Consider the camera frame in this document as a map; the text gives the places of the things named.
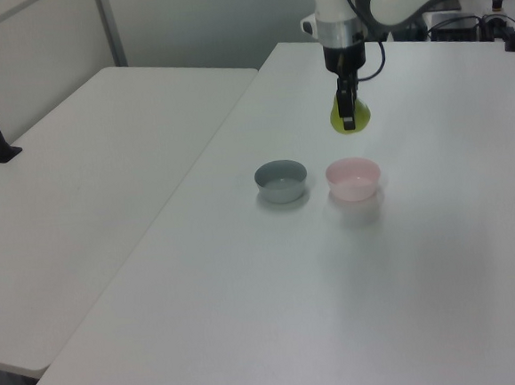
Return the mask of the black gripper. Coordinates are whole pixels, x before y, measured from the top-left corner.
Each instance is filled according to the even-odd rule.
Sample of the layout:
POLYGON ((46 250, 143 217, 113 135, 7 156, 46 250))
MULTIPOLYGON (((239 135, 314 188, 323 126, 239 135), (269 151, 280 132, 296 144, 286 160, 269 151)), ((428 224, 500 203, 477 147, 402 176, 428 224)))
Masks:
POLYGON ((357 71, 366 62, 366 45, 354 44, 349 47, 327 48, 323 47, 325 66, 329 72, 340 76, 337 81, 337 110, 342 122, 343 130, 356 129, 356 102, 358 90, 357 71))

